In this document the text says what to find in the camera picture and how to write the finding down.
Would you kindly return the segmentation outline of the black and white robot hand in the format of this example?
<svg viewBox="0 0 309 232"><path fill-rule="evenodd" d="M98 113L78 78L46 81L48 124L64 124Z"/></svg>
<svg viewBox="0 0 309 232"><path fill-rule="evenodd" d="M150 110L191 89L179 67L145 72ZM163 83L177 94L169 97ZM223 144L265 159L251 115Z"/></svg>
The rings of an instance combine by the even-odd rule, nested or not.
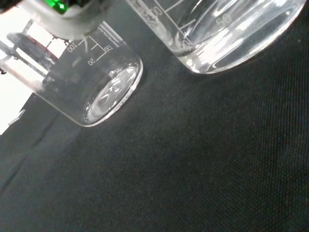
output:
<svg viewBox="0 0 309 232"><path fill-rule="evenodd" d="M111 5L111 0L2 0L0 13L22 8L56 37L81 40L97 30Z"/></svg>

